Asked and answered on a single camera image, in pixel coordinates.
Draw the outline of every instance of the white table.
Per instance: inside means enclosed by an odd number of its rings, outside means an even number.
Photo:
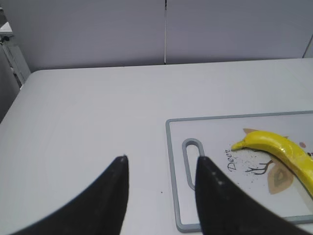
[[[55,211],[122,154],[121,234],[179,235],[165,121],[313,110],[312,87],[313,59],[35,72],[0,125],[0,235]]]

